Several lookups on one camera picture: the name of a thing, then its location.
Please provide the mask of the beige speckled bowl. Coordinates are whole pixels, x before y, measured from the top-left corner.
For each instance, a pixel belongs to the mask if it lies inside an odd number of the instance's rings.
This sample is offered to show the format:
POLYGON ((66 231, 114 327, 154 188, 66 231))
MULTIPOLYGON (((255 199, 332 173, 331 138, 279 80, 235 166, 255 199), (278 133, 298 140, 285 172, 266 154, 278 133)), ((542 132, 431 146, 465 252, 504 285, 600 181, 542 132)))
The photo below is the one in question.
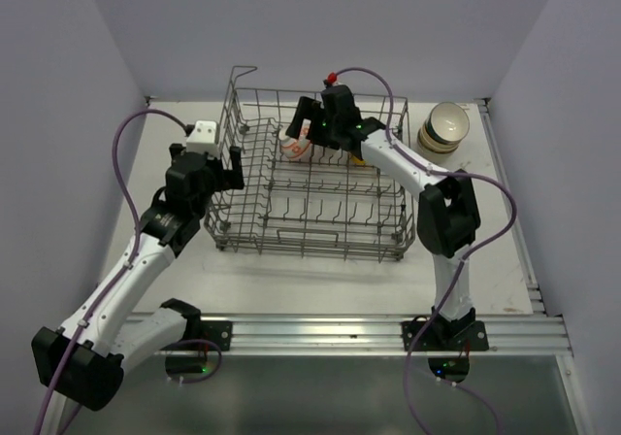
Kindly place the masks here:
POLYGON ((440 166, 444 166, 446 162, 449 162, 450 159, 452 158, 452 156, 454 155, 455 152, 451 153, 451 154, 436 154, 430 151, 426 151, 424 149, 422 149, 419 145, 418 145, 419 151, 420 153, 429 161, 438 164, 440 166))

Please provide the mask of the beige bowl olive drawing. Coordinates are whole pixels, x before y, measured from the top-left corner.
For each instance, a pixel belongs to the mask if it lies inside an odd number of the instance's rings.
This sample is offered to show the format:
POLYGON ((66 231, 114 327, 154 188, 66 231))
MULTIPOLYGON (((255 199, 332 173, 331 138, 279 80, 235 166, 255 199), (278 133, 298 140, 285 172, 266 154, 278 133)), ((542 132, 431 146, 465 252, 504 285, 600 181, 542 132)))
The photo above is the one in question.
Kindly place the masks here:
POLYGON ((417 142, 422 149, 436 154, 451 154, 455 152, 460 145, 459 142, 449 144, 437 142, 429 135, 425 134, 422 129, 418 131, 417 142))

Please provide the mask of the teal and white bowl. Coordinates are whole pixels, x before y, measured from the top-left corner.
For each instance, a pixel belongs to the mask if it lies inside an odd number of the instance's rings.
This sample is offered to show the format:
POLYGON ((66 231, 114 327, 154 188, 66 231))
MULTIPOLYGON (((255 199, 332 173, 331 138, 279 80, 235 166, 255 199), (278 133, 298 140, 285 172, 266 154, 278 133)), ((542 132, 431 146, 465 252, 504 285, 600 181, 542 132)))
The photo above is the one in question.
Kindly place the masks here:
POLYGON ((471 127, 470 119, 465 110, 453 102, 437 104, 426 117, 423 125, 441 126, 457 125, 471 127))

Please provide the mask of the yellow ribbed bowl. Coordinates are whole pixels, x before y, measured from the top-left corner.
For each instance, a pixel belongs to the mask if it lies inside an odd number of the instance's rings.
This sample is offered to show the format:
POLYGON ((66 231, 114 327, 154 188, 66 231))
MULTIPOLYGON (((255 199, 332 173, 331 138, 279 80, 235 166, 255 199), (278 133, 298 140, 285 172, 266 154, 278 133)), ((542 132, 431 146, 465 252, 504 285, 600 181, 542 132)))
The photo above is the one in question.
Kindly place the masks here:
POLYGON ((350 155, 350 160, 356 166, 365 166, 366 165, 366 161, 364 159, 360 159, 357 156, 355 156, 354 154, 350 155))

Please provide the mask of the cream bowl bird drawing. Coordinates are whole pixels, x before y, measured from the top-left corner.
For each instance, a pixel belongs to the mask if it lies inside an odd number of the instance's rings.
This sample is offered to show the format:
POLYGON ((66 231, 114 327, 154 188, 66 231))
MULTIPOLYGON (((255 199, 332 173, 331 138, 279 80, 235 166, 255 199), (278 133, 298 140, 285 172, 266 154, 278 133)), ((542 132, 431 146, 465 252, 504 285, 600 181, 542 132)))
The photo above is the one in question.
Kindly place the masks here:
POLYGON ((432 139, 443 144, 457 143, 460 144, 469 134, 469 126, 448 125, 437 128, 435 126, 423 125, 420 129, 432 139))

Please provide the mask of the white bowl orange pattern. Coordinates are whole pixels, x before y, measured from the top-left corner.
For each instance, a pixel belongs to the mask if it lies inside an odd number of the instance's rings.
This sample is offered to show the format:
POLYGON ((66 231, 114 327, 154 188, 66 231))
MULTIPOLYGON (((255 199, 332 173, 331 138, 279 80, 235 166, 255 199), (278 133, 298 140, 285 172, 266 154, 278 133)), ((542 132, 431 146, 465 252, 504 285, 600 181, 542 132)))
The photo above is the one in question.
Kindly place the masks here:
POLYGON ((294 162, 308 162, 311 157, 312 143, 307 139, 311 122, 303 121, 300 136, 292 138, 286 134, 287 127, 283 126, 278 133, 280 153, 284 158, 294 162))

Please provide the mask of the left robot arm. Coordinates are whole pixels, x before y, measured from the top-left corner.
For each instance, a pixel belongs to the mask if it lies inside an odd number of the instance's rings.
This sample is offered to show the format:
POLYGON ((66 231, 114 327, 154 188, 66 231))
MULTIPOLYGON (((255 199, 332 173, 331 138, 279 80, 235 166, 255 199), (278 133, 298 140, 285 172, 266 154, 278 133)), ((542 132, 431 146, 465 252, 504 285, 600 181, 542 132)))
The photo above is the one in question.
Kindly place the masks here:
POLYGON ((106 407, 132 364, 175 344, 191 350, 205 342, 199 309, 165 301, 135 342, 120 334, 150 285, 198 233, 212 196, 245 186, 242 150, 229 149, 231 166, 191 144, 170 147, 165 184, 142 215, 122 257, 79 309, 59 327, 41 328, 31 348, 40 382, 91 411, 106 407))

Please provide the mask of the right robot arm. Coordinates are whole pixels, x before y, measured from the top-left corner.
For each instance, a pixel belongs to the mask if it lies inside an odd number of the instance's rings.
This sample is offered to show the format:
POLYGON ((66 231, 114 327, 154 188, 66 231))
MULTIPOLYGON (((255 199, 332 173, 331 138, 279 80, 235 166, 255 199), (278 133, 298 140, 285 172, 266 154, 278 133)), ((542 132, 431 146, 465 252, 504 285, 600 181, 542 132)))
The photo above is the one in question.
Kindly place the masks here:
POLYGON ((431 316, 412 337, 448 351, 464 343, 475 323, 467 253, 480 226, 472 182, 404 147, 388 124, 363 117, 344 84, 325 88, 318 99, 300 97, 286 133, 346 151, 415 197, 417 238, 433 256, 437 297, 431 316))

